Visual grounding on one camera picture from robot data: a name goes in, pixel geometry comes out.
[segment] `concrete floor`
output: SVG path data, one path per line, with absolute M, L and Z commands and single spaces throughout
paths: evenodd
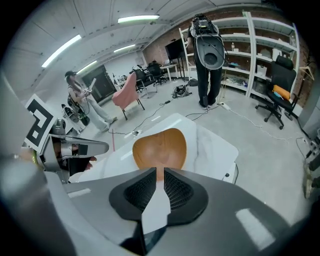
M 182 84 L 183 82 L 178 80 L 158 85 L 158 93 L 150 93 L 151 98 L 141 99 L 145 111 L 137 103 L 133 103 L 126 110 L 127 121 L 121 109 L 109 101 L 102 106 L 103 109 L 111 116 L 118 117 L 118 121 L 111 126 L 110 131 L 113 129 L 113 132 L 131 132 L 145 118 L 151 116 L 160 107 L 160 103 L 172 100 L 173 88 Z M 138 130 L 146 131 L 173 113 L 180 113 L 184 116 L 190 113 L 203 113 L 204 110 L 198 105 L 198 88 L 190 87 L 189 89 L 193 93 L 192 95 L 177 98 L 165 105 L 153 117 L 148 118 Z M 155 88 L 149 86 L 148 91 L 155 91 Z M 294 224 L 308 214 L 310 209 L 310 203 L 304 198 L 302 190 L 304 158 L 296 145 L 296 138 L 304 137 L 304 135 L 297 121 L 295 119 L 290 121 L 283 115 L 283 130 L 279 129 L 280 124 L 274 116 L 265 123 L 264 118 L 268 116 L 269 112 L 264 109 L 256 110 L 255 105 L 259 103 L 257 100 L 245 97 L 238 91 L 231 89 L 226 90 L 225 98 L 222 101 L 226 102 L 231 110 L 246 116 L 254 124 L 262 125 L 263 128 L 254 126 L 247 119 L 222 107 L 204 114 L 195 122 L 219 135 L 239 150 L 239 156 L 236 159 L 239 169 L 236 185 L 265 202 L 284 217 L 289 224 Z M 198 116 L 190 115 L 187 118 L 195 119 Z M 270 137 L 262 130 L 283 139 Z M 112 134 L 99 133 L 91 123 L 80 136 L 104 141 L 110 145 L 110 150 L 107 153 L 97 156 L 98 161 L 102 158 L 108 158 L 113 152 Z M 114 134 L 115 150 L 134 139 L 132 135 L 125 137 L 122 134 Z M 297 142 L 304 154 L 308 152 L 308 146 L 303 140 L 300 139 Z

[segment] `pink chair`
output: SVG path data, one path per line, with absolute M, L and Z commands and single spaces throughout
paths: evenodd
M 115 92 L 112 96 L 112 101 L 116 106 L 119 106 L 122 109 L 125 120 L 128 120 L 125 113 L 125 108 L 129 106 L 134 101 L 137 101 L 139 105 L 145 110 L 141 101 L 139 100 L 139 95 L 136 91 L 136 80 L 137 75 L 135 72 L 130 74 L 125 81 L 124 86 L 121 90 Z

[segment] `television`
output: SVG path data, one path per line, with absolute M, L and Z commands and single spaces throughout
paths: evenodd
M 182 54 L 184 53 L 184 45 L 182 39 L 180 38 L 166 45 L 165 50 L 170 61 L 182 57 Z

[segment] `ceiling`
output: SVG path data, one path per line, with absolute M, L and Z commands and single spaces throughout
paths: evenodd
M 48 0 L 34 11 L 12 40 L 2 62 L 4 73 L 20 97 L 26 92 L 55 86 L 57 76 L 80 70 L 97 60 L 104 63 L 118 55 L 113 51 L 131 44 L 139 51 L 148 42 L 188 19 L 222 5 L 260 0 Z M 118 18 L 160 15 L 156 22 L 118 24 Z M 64 43 L 81 39 L 63 51 L 47 68 L 42 64 Z

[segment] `black pants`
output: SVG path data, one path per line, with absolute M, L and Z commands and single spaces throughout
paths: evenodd
M 216 70 L 209 70 L 205 68 L 201 64 L 197 54 L 194 54 L 194 62 L 196 66 L 196 72 L 198 75 L 198 92 L 199 92 L 200 104 L 204 105 L 203 99 L 204 99 L 204 96 L 207 96 L 208 104 L 212 105 L 216 102 L 216 97 L 218 96 L 220 91 L 222 68 L 219 68 Z M 210 91 L 208 93 L 209 72 L 210 72 Z

